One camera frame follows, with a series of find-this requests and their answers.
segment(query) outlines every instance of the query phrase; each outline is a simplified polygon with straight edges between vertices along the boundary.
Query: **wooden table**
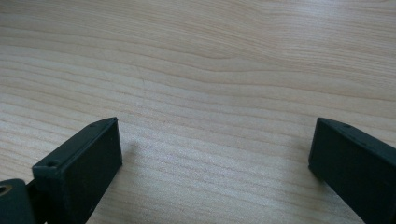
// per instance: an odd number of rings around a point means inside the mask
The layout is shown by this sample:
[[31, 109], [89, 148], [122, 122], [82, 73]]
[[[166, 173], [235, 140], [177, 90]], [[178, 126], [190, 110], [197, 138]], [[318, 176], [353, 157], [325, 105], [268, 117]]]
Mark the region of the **wooden table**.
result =
[[396, 1], [1, 1], [0, 179], [118, 117], [89, 223], [362, 223], [317, 117], [396, 147]]

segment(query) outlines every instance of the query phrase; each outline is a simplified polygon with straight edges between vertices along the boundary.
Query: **light wood surface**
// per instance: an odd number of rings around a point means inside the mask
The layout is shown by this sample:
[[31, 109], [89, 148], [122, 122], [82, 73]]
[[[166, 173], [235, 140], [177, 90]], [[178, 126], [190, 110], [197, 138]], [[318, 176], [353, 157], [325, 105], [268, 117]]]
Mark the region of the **light wood surface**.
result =
[[396, 147], [396, 1], [0, 1], [0, 179], [118, 117], [89, 223], [362, 223], [317, 117]]

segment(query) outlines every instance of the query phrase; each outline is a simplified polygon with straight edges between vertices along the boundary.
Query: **black plastic block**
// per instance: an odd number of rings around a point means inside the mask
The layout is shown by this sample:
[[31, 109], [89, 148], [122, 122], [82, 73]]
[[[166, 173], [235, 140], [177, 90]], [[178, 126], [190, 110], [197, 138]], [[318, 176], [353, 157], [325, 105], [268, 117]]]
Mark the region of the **black plastic block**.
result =
[[85, 223], [121, 165], [116, 118], [90, 124], [34, 165], [48, 223]]
[[309, 168], [368, 224], [396, 223], [396, 149], [350, 125], [318, 119]]
[[0, 182], [0, 223], [35, 224], [33, 208], [23, 180]]

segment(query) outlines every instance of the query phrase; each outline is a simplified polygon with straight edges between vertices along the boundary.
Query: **black plastic part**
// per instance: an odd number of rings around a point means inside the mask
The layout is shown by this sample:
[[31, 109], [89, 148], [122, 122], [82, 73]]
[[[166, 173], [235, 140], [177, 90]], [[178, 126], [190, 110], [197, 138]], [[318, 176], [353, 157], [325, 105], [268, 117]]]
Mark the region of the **black plastic part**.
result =
[[49, 199], [42, 192], [38, 191], [35, 180], [32, 180], [27, 186], [30, 203], [35, 214], [35, 223], [45, 223], [49, 219], [50, 203]]
[[121, 165], [116, 118], [88, 125], [34, 165], [48, 223], [85, 223]]
[[318, 119], [309, 168], [368, 224], [396, 223], [396, 149], [350, 125]]
[[35, 224], [25, 183], [20, 179], [0, 182], [0, 223]]

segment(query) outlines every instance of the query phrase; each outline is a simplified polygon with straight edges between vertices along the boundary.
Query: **screw hole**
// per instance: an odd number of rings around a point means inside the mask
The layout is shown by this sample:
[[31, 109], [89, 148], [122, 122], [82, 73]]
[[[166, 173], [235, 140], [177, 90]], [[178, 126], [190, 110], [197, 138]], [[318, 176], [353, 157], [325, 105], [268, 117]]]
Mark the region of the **screw hole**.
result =
[[7, 194], [12, 189], [11, 185], [0, 186], [0, 197]]
[[49, 163], [47, 163], [48, 167], [55, 167], [59, 164], [59, 161], [50, 161]]

